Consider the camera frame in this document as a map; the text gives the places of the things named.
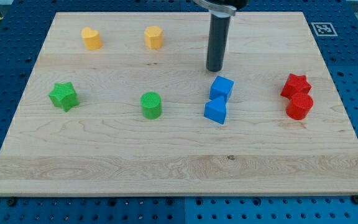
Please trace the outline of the robot arm flange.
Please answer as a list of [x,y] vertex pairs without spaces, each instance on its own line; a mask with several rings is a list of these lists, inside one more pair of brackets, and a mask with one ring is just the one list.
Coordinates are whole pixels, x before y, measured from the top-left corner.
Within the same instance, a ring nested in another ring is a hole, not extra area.
[[235,16],[236,12],[246,5],[249,0],[193,0],[202,8],[207,9],[216,16]]

